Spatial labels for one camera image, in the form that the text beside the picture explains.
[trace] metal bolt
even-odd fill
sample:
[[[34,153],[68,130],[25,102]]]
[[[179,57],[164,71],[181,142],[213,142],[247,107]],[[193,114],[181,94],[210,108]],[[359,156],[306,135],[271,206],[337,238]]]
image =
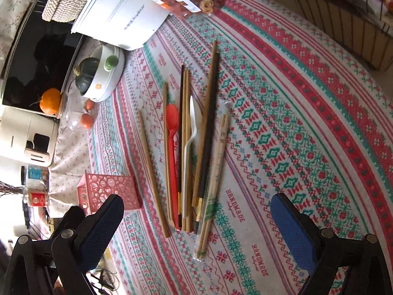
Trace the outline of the metal bolt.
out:
[[[376,242],[378,242],[378,238],[374,234],[367,234],[367,240],[371,244],[375,244]]]
[[[335,233],[331,229],[329,229],[329,228],[324,228],[321,231],[321,234],[322,234],[323,237],[326,237],[326,238],[332,238],[332,237],[335,236]]]
[[[73,236],[73,230],[64,230],[61,232],[61,237],[64,239],[70,238]]]
[[[23,245],[26,244],[29,241],[29,238],[26,235],[23,235],[19,237],[18,243]]]

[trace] beige air fryer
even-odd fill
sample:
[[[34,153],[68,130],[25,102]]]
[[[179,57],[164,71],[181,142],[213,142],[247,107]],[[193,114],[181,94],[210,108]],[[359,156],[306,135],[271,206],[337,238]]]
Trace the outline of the beige air fryer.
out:
[[[49,166],[57,135],[58,123],[53,118],[6,106],[0,121],[0,155]]]

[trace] green knob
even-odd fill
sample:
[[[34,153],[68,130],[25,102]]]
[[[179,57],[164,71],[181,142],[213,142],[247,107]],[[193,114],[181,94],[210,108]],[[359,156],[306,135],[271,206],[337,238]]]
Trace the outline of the green knob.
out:
[[[114,69],[119,64],[119,58],[115,55],[111,55],[105,61],[105,69],[110,71]]]

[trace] dark green squash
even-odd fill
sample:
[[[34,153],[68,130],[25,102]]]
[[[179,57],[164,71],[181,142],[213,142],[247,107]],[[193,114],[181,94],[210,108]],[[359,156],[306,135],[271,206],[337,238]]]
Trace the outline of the dark green squash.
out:
[[[78,66],[74,67],[75,84],[81,95],[85,95],[96,75],[100,60],[86,58]]]

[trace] red plastic spoon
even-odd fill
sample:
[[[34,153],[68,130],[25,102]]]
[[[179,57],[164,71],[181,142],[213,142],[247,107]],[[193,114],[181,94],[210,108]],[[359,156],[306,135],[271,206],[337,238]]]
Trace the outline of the red plastic spoon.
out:
[[[178,192],[176,163],[174,159],[174,136],[179,128],[179,111],[174,104],[169,104],[166,108],[167,128],[169,131],[168,151],[169,151],[169,186],[172,192],[173,221],[176,229],[180,230],[178,219]]]

